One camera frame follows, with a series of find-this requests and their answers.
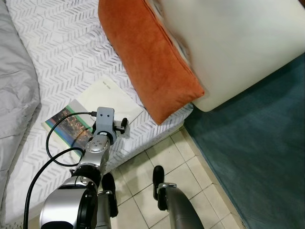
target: orange cushion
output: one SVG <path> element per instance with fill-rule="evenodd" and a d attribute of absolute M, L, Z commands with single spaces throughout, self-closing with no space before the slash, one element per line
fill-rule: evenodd
<path fill-rule="evenodd" d="M 203 88 L 145 0 L 100 0 L 102 27 L 157 124 L 203 96 Z"/>

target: white patterned mattress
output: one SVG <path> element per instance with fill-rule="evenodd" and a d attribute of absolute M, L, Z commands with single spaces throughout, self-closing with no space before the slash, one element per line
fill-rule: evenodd
<path fill-rule="evenodd" d="M 9 171 L 0 222 L 4 228 L 21 225 L 31 180 L 48 160 L 46 131 L 41 122 L 53 116 L 102 75 L 110 76 L 137 104 L 136 94 L 121 60 L 108 42 L 98 19 L 98 0 L 7 0 L 12 20 L 29 52 L 38 75 L 41 104 L 36 109 Z M 119 137 L 111 148 L 110 171 L 177 129 L 191 113 L 180 109 L 161 126 L 144 111 L 130 125 L 129 136 Z M 59 147 L 50 141 L 54 154 Z M 72 159 L 66 156 L 64 162 Z M 45 198 L 70 173 L 52 164 L 41 175 L 32 193 L 30 218 L 40 212 Z"/>

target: book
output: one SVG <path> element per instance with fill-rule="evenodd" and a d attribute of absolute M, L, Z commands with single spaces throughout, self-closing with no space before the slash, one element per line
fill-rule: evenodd
<path fill-rule="evenodd" d="M 72 100 L 65 108 L 42 123 L 42 126 L 47 131 L 50 131 L 64 116 L 75 112 L 97 111 L 98 107 L 113 108 L 116 125 L 120 125 L 125 117 L 131 123 L 143 112 L 143 109 L 115 82 L 109 77 L 103 76 Z M 95 117 L 87 114 L 68 117 L 55 128 L 51 138 L 63 148 L 79 147 L 84 149 L 88 140 L 93 136 L 92 125 L 94 122 Z"/>

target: white cushion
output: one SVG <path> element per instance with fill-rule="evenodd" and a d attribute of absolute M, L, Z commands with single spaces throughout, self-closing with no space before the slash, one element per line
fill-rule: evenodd
<path fill-rule="evenodd" d="M 150 0 L 205 89 L 210 111 L 305 51 L 298 0 Z"/>

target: black cable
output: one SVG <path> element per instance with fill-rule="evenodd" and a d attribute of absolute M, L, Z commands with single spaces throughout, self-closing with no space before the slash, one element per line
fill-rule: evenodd
<path fill-rule="evenodd" d="M 48 154 L 49 158 L 51 158 L 51 159 L 53 158 L 53 156 L 51 155 L 51 153 L 50 153 L 50 151 L 49 151 L 49 138 L 50 138 L 50 136 L 51 136 L 53 130 L 54 130 L 63 120 L 65 120 L 66 118 L 68 118 L 68 117 L 70 117 L 70 116 L 74 116 L 74 115 L 92 115 L 92 116 L 94 116 L 93 112 L 77 112 L 77 113 L 68 114 L 68 115 L 64 116 L 61 120 L 59 120 L 59 121 L 52 127 L 52 129 L 50 130 L 50 132 L 49 132 L 49 134 L 48 134 L 48 136 L 47 136 L 47 140 L 46 140 L 46 150 L 47 150 L 47 154 Z M 74 167 L 74 166 L 77 166 L 77 165 L 78 165 L 78 163 L 77 163 L 77 164 L 73 164 L 73 165 L 67 165 L 67 164 L 63 164 L 63 163 L 61 163 L 61 162 L 58 162 L 58 161 L 56 161 L 56 160 L 54 160 L 54 162 L 55 162 L 57 165 L 64 166 L 64 167 Z"/>
<path fill-rule="evenodd" d="M 59 154 L 53 156 L 46 164 L 44 164 L 41 169 L 38 171 L 38 173 L 35 175 L 34 179 L 32 180 L 28 193 L 27 193 L 27 197 L 25 200 L 25 207 L 24 207 L 24 216 L 23 216 L 23 229 L 28 229 L 28 220 L 29 220 L 29 207 L 30 207 L 30 198 L 31 198 L 31 194 L 35 185 L 35 182 L 37 181 L 38 177 L 41 175 L 41 173 L 46 169 L 46 167 L 51 164 L 53 161 L 55 161 L 55 159 L 57 159 L 58 157 L 60 157 L 61 155 L 68 153 L 72 150 L 79 150 L 81 151 L 82 155 L 83 155 L 83 150 L 81 148 L 78 147 L 73 147 L 70 149 L 66 149 L 62 152 L 60 152 Z"/>

